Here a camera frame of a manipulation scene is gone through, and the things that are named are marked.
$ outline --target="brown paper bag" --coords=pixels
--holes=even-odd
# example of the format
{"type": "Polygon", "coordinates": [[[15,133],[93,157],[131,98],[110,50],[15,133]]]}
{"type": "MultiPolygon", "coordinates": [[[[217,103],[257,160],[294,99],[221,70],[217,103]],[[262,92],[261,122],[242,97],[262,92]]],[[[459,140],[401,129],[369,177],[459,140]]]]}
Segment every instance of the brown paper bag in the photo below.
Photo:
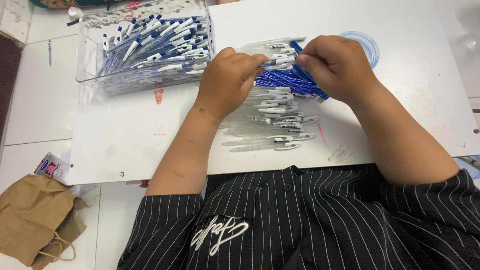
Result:
{"type": "Polygon", "coordinates": [[[25,176],[0,195],[0,252],[44,268],[85,230],[75,214],[84,207],[83,199],[55,180],[25,176]]]}

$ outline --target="pink marker stain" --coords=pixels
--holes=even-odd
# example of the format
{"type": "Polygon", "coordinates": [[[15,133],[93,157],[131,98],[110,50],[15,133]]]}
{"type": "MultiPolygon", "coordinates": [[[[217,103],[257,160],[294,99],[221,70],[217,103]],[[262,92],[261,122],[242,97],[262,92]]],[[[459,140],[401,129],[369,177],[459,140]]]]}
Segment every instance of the pink marker stain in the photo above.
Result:
{"type": "Polygon", "coordinates": [[[318,130],[320,131],[320,134],[322,134],[322,138],[324,139],[325,146],[328,147],[327,141],[325,140],[324,131],[322,130],[322,126],[320,126],[320,124],[318,124],[318,130]]]}

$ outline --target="pink toy mouse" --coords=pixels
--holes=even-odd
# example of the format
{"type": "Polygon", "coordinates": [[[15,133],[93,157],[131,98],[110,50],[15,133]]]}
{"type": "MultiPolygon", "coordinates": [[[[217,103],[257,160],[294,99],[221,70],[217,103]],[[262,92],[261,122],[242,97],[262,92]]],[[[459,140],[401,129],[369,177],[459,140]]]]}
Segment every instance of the pink toy mouse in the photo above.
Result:
{"type": "Polygon", "coordinates": [[[162,103],[162,93],[163,93],[163,89],[160,89],[158,91],[155,91],[155,96],[156,96],[156,104],[159,105],[160,103],[162,103]]]}

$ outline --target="pinstripe shirt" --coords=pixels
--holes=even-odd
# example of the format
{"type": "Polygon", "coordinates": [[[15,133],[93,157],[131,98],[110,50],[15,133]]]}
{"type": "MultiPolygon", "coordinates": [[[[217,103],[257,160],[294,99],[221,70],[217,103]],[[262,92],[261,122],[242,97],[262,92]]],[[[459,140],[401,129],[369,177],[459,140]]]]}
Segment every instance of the pinstripe shirt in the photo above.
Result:
{"type": "Polygon", "coordinates": [[[118,269],[480,269],[480,192],[465,170],[391,185],[375,165],[214,175],[146,196],[118,269]]]}

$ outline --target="blue plastic lid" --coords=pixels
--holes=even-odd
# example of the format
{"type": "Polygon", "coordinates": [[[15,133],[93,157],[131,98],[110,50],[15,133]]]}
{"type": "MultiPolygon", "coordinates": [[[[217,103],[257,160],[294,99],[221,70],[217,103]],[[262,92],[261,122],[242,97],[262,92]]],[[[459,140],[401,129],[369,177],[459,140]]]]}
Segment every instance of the blue plastic lid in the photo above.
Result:
{"type": "Polygon", "coordinates": [[[363,47],[372,69],[377,66],[380,59],[380,49],[378,49],[378,45],[373,38],[369,37],[367,34],[355,31],[344,32],[338,36],[358,41],[363,47]]]}

